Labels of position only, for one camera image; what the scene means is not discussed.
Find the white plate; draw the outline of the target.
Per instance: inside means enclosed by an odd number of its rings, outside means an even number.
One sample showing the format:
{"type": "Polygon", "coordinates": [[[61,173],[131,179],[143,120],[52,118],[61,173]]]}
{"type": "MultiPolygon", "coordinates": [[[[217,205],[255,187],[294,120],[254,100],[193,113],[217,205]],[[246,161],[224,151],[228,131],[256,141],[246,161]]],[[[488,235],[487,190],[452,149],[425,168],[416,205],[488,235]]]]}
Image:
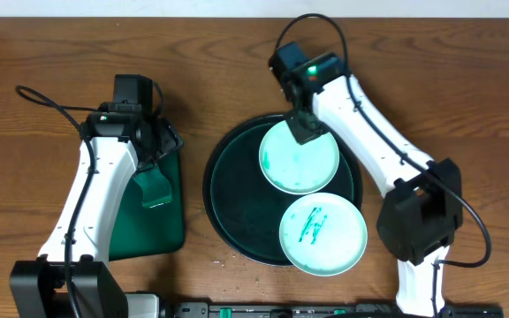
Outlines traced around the white plate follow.
{"type": "Polygon", "coordinates": [[[336,276],[364,255],[368,229],[349,200],[332,193],[311,193],[284,212],[279,242],[298,269],[313,276],[336,276]]]}
{"type": "Polygon", "coordinates": [[[278,190],[295,195],[317,192],[337,173],[340,152],[330,132],[299,144],[285,120],[263,136],[259,151],[263,176],[278,190]]]}

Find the white plate top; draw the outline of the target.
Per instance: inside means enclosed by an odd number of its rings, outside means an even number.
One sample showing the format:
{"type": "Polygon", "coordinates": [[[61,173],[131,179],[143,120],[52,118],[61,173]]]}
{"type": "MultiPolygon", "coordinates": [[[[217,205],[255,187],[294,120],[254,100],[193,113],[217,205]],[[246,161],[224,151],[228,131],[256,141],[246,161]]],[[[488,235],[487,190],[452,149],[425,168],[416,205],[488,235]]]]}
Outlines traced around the white plate top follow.
{"type": "Polygon", "coordinates": [[[263,136],[259,151],[263,176],[278,190],[295,195],[317,192],[337,173],[340,152],[330,132],[299,144],[285,120],[263,136]]]}

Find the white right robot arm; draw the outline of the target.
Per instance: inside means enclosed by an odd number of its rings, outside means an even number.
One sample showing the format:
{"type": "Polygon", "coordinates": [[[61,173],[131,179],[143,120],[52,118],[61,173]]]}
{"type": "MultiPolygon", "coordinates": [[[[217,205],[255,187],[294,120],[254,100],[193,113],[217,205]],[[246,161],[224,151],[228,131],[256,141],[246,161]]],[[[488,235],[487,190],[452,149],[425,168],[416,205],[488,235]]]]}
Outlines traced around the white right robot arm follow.
{"type": "Polygon", "coordinates": [[[290,74],[281,83],[294,107],[297,140],[333,133],[373,178],[384,202],[380,239],[398,260],[396,303],[404,314],[434,317],[444,309],[441,270],[462,225],[461,176],[409,142],[365,95],[353,75],[290,74]]]}

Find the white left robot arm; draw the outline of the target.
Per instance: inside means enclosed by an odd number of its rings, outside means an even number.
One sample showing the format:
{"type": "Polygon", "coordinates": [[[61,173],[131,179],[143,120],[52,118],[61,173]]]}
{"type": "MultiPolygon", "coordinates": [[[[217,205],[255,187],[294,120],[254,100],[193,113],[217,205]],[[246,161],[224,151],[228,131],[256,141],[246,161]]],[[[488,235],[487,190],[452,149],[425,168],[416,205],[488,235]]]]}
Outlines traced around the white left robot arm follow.
{"type": "Polygon", "coordinates": [[[80,160],[62,214],[33,261],[17,261],[10,287],[22,317],[167,317],[153,292],[125,293],[109,270],[110,242],[126,188],[129,212],[179,203],[160,163],[182,139],[168,120],[141,104],[112,103],[78,126],[80,160]]]}

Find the green scrub sponge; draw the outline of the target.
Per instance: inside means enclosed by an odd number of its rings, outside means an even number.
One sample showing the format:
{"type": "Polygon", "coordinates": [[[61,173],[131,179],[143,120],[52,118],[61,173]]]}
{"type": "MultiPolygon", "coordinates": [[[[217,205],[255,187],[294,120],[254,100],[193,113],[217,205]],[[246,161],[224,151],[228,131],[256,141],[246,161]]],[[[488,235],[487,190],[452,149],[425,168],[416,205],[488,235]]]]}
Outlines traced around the green scrub sponge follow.
{"type": "Polygon", "coordinates": [[[140,171],[133,179],[142,191],[144,208],[155,208],[172,201],[171,183],[158,165],[140,171]]]}

